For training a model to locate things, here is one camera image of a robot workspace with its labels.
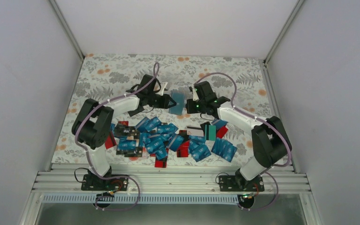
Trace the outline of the blue leather card holder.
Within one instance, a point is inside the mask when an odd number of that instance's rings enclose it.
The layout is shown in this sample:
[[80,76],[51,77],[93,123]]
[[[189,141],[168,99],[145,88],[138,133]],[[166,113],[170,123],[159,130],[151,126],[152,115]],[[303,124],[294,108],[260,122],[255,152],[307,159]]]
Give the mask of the blue leather card holder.
[[174,115],[182,115],[184,103],[185,103],[185,95],[182,92],[172,91],[171,98],[175,101],[175,106],[169,108],[169,113]]

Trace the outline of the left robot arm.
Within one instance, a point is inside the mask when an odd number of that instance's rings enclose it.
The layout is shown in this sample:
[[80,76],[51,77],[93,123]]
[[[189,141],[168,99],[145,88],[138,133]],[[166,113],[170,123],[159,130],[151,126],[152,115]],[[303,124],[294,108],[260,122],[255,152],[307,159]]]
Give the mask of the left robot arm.
[[175,100],[164,91],[165,85],[156,75],[144,75],[139,84],[120,96],[102,102],[92,98],[85,100],[71,132],[75,136],[75,144],[86,152],[88,170],[95,175],[93,184],[97,188],[105,190],[112,183],[104,144],[110,135],[113,118],[124,113],[136,115],[146,105],[160,109],[176,106]]

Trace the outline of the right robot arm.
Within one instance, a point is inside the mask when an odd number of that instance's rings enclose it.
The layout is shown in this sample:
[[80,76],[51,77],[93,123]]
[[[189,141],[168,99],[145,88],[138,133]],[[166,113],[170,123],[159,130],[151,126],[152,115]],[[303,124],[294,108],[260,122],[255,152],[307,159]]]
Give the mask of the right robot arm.
[[189,114],[202,113],[224,120],[247,132],[252,137],[253,156],[235,172],[235,185],[241,191],[253,185],[253,179],[278,166],[278,161],[292,157],[292,146],[281,119],[259,117],[237,107],[234,98],[219,97],[207,81],[189,87],[192,98],[186,102]]

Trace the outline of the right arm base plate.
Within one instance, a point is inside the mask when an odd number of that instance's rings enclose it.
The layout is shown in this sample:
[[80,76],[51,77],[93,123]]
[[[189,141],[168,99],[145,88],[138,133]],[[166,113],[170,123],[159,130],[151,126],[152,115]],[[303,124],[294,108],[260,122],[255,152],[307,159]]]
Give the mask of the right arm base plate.
[[263,178],[260,175],[252,180],[244,180],[235,175],[219,175],[217,183],[222,192],[262,192],[265,190]]

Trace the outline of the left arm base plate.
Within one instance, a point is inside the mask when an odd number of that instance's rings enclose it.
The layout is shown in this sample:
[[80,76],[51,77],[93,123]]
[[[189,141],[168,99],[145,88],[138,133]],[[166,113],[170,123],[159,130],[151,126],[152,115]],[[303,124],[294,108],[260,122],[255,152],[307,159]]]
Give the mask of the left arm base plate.
[[116,178],[112,180],[102,180],[94,174],[83,176],[82,191],[127,191],[128,178]]

